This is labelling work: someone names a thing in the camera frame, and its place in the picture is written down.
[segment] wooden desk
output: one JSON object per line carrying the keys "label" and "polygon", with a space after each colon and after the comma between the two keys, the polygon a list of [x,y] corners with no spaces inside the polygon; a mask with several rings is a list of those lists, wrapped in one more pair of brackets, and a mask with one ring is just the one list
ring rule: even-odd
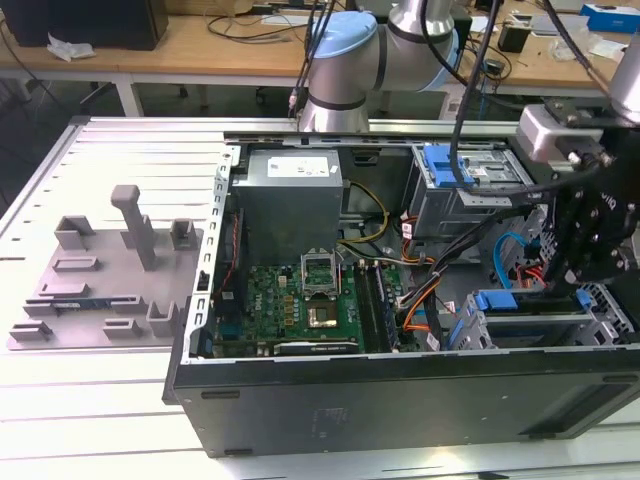
{"label": "wooden desk", "polygon": [[[242,18],[249,23],[252,18]],[[224,31],[221,21],[216,29]],[[233,26],[229,34],[252,35],[274,31],[282,25]],[[306,29],[297,29],[304,38]],[[212,35],[201,16],[171,16],[169,28],[151,51],[96,48],[96,56],[67,63],[46,48],[20,47],[12,36],[18,57],[42,80],[112,82],[127,116],[141,116],[136,83],[186,83],[195,85],[293,86],[303,59],[302,42],[292,32],[291,41],[243,44]],[[0,77],[29,79],[7,48],[0,44]]]}
{"label": "wooden desk", "polygon": [[[541,12],[532,4],[506,0],[501,8],[500,21],[514,9],[523,13]],[[239,22],[248,23],[251,20],[242,18]],[[220,22],[217,28],[224,30],[224,22]],[[250,35],[278,28],[282,27],[258,23],[234,26],[229,33]],[[302,37],[305,29],[300,28],[297,32]],[[290,42],[248,45],[212,35],[201,16],[171,16],[169,28],[154,51],[98,48],[96,57],[71,63],[55,58],[45,48],[22,48],[13,38],[11,41],[18,57],[38,78],[112,82],[118,89],[125,114],[140,116],[142,108],[135,89],[136,83],[293,86],[302,62],[303,49],[293,33],[288,32],[287,35],[291,38]],[[498,34],[493,37],[495,46]],[[628,35],[614,37],[618,41],[629,38]],[[498,93],[572,97],[598,95],[598,90],[577,62],[556,62],[549,56],[550,41],[530,36],[521,54],[507,54],[513,71]],[[489,57],[498,56],[490,52]],[[463,58],[460,67],[463,75],[469,74],[473,59],[470,53]],[[613,60],[595,57],[593,62],[606,75],[613,75],[616,68]],[[0,77],[29,78],[4,45],[0,45]],[[462,95],[461,86],[457,84],[447,84],[444,90],[451,93],[452,99]],[[444,111],[448,111],[449,116],[454,112],[448,106]]]}
{"label": "wooden desk", "polygon": [[[500,24],[498,25],[499,31],[494,33],[491,39],[491,46],[494,48],[498,47],[498,38],[502,29],[501,23],[504,22],[513,10],[518,10],[519,13],[524,14],[544,13],[542,9],[532,3],[506,0],[500,9],[497,21],[497,23]],[[484,12],[477,12],[474,14],[486,15]],[[621,43],[628,43],[631,38],[630,35],[603,32],[596,33],[608,40],[615,40]],[[484,34],[473,34],[473,38],[480,39],[483,35]],[[529,35],[522,53],[505,53],[511,61],[513,70],[509,77],[502,82],[498,89],[498,93],[530,94],[540,96],[595,95],[597,93],[595,90],[595,84],[576,60],[558,62],[551,58],[551,55],[549,54],[549,44],[552,41],[553,39],[550,38],[541,38]],[[487,58],[501,60],[504,63],[504,59],[500,58],[500,55],[492,52],[491,50],[487,52]],[[466,52],[460,63],[459,69],[460,73],[465,78],[468,78],[471,73],[471,67],[473,66],[474,61],[475,56],[471,52]],[[591,62],[608,78],[613,77],[618,66],[615,61],[596,55],[591,57]],[[570,90],[576,89],[583,91],[571,94]]]}

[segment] blue plastic latch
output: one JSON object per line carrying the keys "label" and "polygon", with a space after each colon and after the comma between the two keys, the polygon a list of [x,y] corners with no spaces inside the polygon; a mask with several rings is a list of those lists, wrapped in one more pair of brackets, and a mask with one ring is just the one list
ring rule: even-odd
{"label": "blue plastic latch", "polygon": [[517,310],[518,303],[513,294],[507,290],[483,290],[476,295],[476,304],[481,310]]}
{"label": "blue plastic latch", "polygon": [[582,288],[576,290],[576,298],[580,305],[585,310],[589,310],[591,308],[591,296]]}
{"label": "blue plastic latch", "polygon": [[487,299],[484,295],[476,295],[476,305],[478,306],[478,310],[482,310],[483,312],[485,310],[489,310],[489,304],[487,303]]}
{"label": "blue plastic latch", "polygon": [[[449,165],[448,145],[425,145],[424,164],[433,174],[433,181],[436,187],[458,186],[456,177],[451,171],[451,165]],[[464,176],[464,182],[471,184],[475,183],[473,178],[471,178],[467,173],[462,157],[458,157],[458,166]]]}

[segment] gray power supply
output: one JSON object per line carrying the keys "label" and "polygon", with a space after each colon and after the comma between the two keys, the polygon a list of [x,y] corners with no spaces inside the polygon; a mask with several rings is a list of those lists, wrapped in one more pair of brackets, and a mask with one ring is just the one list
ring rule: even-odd
{"label": "gray power supply", "polygon": [[233,184],[256,265],[298,263],[312,249],[335,248],[342,175],[335,150],[256,150]]}

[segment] metal work surface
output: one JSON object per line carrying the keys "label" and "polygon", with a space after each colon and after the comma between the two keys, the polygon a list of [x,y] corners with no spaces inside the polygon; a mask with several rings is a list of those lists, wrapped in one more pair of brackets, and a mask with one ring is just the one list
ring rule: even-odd
{"label": "metal work surface", "polygon": [[[403,130],[445,135],[451,128],[372,122],[372,130],[390,136]],[[94,119],[65,131],[0,220],[0,476],[79,478],[92,472],[114,478],[144,471],[153,478],[207,472],[216,479],[380,479],[495,472],[518,479],[637,478],[640,402],[575,440],[211,460],[182,409],[161,401],[169,348],[6,351],[7,332],[24,319],[24,299],[57,246],[53,230],[61,216],[86,215],[94,228],[123,229],[109,193],[117,183],[136,183],[140,210],[155,227],[191,218],[203,228],[216,181],[211,154],[223,146],[221,132],[290,129],[276,120]],[[515,124],[476,123],[468,132],[474,129],[504,135]],[[83,159],[67,164],[69,152]],[[150,161],[149,152],[169,155]],[[398,398],[399,405],[408,400],[420,401]]]}

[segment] blue cable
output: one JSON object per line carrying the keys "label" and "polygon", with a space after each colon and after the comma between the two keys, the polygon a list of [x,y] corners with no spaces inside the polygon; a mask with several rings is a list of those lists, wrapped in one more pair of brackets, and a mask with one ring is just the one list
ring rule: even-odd
{"label": "blue cable", "polygon": [[498,239],[495,247],[493,247],[493,265],[496,269],[496,274],[498,275],[498,278],[500,279],[500,282],[502,283],[502,286],[504,288],[511,288],[511,280],[509,280],[509,277],[507,276],[506,272],[504,271],[504,267],[502,266],[502,262],[500,261],[500,250],[502,250],[502,245],[507,240],[507,238],[513,238],[522,247],[527,246],[527,241],[517,233],[507,232]]}

